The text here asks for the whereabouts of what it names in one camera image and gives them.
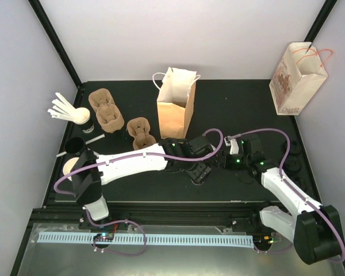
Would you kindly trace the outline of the brown paper bag white handles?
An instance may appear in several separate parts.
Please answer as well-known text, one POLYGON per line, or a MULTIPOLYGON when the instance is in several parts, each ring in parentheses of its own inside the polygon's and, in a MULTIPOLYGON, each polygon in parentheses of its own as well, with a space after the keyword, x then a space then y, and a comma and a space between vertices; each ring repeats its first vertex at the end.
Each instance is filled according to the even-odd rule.
POLYGON ((186 137, 194 112, 196 83, 200 75, 195 71, 171 68, 161 72, 162 84, 156 83, 153 74, 152 81, 159 94, 156 100, 160 136, 162 139, 186 137))

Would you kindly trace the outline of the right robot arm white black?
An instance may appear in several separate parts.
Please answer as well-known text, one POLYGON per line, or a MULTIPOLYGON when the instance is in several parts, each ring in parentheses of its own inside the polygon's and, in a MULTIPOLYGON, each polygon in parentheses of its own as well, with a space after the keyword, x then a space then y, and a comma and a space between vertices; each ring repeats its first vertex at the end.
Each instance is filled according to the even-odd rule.
POLYGON ((217 154, 218 166, 228 170, 247 170, 265 189, 273 193, 285 211, 277 206, 263 208, 250 217, 251 228, 262 232, 271 228, 293 243, 296 253, 306 264, 329 259, 345 260, 345 245, 339 212, 324 206, 300 189, 277 165, 265 158, 256 139, 243 135, 227 136, 230 148, 217 154))

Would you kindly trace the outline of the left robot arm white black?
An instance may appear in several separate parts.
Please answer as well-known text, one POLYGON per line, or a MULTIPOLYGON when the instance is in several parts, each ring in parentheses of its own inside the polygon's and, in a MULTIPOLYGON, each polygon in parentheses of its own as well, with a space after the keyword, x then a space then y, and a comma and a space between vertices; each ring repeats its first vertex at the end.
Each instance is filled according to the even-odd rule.
POLYGON ((199 182, 210 172, 202 158, 214 151, 205 136, 193 140, 168 138, 134 152, 116 155, 95 155, 86 150, 71 171, 97 164, 97 167, 71 176, 76 202, 91 216, 91 222, 98 229, 106 229, 112 223, 112 215, 102 194, 102 186, 108 183, 148 171, 178 173, 185 171, 190 178, 199 182))

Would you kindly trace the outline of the white wrapped straw on table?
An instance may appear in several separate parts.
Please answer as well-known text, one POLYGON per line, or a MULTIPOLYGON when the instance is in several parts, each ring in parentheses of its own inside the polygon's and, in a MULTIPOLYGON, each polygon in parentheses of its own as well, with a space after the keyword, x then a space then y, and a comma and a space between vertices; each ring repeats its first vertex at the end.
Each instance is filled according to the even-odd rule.
MULTIPOLYGON (((98 136, 96 136, 96 137, 94 137, 94 138, 92 138, 92 139, 90 139, 90 140, 88 140, 88 141, 85 141, 85 142, 86 142, 86 145, 89 145, 89 144, 91 144, 91 143, 93 143, 93 142, 95 142, 95 141, 98 141, 98 140, 100 140, 100 139, 103 139, 104 137, 105 137, 104 134, 98 135, 98 136)), ((61 156, 65 155, 65 154, 66 154, 66 152, 63 151, 63 152, 61 152, 61 153, 58 153, 58 154, 56 155, 56 157, 58 158, 58 157, 61 157, 61 156)))

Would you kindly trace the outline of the stacked brown pulp cup carriers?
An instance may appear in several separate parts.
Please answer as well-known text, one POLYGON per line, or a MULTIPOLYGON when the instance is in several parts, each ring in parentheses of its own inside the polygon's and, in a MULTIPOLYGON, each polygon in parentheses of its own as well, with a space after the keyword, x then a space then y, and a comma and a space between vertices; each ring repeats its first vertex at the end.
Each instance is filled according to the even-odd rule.
POLYGON ((101 88, 90 93, 89 103, 103 131, 114 133, 123 128, 124 119, 108 89, 101 88))

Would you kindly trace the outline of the white printed paper bag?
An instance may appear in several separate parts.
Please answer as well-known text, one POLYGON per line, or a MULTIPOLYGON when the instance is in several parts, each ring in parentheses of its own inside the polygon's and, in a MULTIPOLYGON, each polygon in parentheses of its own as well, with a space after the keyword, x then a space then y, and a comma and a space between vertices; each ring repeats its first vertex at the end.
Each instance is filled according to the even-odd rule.
POLYGON ((290 43, 270 81, 269 88, 275 111, 279 116, 297 116, 328 78, 320 54, 333 50, 318 50, 310 42, 290 43))

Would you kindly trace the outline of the small green circuit board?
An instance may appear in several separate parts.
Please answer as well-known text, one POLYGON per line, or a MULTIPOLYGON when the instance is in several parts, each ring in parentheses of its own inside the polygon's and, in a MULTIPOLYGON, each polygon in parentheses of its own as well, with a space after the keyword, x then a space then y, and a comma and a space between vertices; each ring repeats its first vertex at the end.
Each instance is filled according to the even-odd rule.
POLYGON ((98 233, 93 237, 93 241, 97 242, 111 242, 114 238, 113 233, 98 233))

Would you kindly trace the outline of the black paper cup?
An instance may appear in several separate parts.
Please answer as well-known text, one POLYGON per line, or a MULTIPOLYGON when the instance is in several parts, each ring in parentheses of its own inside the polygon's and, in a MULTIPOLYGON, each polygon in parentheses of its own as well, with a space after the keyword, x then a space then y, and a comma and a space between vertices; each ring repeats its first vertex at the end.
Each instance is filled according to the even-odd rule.
POLYGON ((87 150, 86 142, 81 137, 72 137, 66 141, 64 150, 67 154, 80 157, 87 150))

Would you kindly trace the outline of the paper cup holding stirrers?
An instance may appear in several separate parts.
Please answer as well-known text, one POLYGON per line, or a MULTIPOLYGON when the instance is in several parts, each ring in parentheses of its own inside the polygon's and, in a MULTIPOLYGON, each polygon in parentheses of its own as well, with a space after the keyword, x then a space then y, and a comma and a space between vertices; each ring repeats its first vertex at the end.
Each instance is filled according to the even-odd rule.
POLYGON ((94 123, 90 111, 87 108, 77 108, 75 111, 74 123, 81 128, 83 133, 91 133, 94 130, 94 123))

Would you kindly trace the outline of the bundle of white wrapped straws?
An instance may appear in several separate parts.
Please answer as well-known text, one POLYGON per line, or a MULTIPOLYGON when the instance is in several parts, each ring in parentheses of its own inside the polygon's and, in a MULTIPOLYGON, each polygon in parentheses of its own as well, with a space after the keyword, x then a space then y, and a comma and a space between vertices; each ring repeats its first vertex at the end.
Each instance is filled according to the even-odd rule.
POLYGON ((56 99, 52 101, 53 107, 47 112, 52 118, 75 121, 78 118, 76 109, 60 93, 55 93, 55 95, 56 99))

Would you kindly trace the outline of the black aluminium frame rail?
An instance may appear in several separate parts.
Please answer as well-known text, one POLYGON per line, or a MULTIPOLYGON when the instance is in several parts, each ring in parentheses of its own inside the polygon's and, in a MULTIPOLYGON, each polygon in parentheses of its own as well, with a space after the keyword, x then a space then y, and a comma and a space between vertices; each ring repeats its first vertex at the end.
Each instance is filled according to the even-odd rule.
MULTIPOLYGON (((222 204, 138 204, 110 203, 109 215, 96 224, 128 219, 140 225, 228 227, 238 232, 266 232, 259 212, 269 206, 279 207, 278 202, 222 203, 222 204)), ((86 211, 72 204, 56 204, 32 210, 29 222, 77 224, 80 229, 95 230, 87 219, 86 211)))

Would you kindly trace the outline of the right black corner post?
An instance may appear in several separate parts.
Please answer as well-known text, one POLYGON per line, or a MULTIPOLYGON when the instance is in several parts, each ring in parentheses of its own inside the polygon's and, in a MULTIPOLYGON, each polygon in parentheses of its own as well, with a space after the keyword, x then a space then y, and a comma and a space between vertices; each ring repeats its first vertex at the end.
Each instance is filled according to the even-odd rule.
POLYGON ((310 30, 304 38, 304 42, 314 42, 336 3, 337 0, 325 0, 310 30))

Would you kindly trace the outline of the black corner post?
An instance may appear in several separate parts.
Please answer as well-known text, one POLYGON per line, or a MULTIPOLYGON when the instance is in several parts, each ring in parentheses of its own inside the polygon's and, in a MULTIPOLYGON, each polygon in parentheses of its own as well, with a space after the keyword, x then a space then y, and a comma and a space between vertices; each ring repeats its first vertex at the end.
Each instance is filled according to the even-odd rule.
POLYGON ((50 39, 54 49, 56 50, 58 56, 64 64, 75 86, 77 88, 81 87, 82 81, 78 76, 75 67, 73 66, 65 48, 63 47, 63 44, 60 41, 59 36, 56 33, 56 30, 54 29, 49 17, 47 16, 47 13, 45 12, 41 2, 39 0, 28 0, 28 2, 32 10, 34 11, 35 15, 37 16, 38 20, 40 21, 40 24, 45 30, 48 38, 50 39))
POLYGON ((310 30, 304 38, 304 42, 314 42, 336 3, 337 0, 325 0, 310 30))

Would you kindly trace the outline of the left black corner post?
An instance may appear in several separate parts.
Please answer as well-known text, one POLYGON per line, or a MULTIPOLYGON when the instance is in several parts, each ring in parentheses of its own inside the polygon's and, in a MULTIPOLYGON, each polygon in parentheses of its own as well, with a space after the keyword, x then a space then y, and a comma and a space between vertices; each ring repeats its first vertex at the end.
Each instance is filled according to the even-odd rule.
POLYGON ((49 17, 47 16, 47 13, 45 12, 41 2, 39 0, 28 0, 28 2, 32 10, 34 11, 35 15, 37 16, 38 20, 40 21, 40 24, 45 30, 48 38, 50 39, 54 49, 56 50, 58 56, 64 64, 75 86, 77 88, 81 87, 82 81, 78 76, 75 67, 73 66, 65 48, 63 47, 63 44, 60 41, 59 36, 56 33, 56 30, 54 29, 49 17))

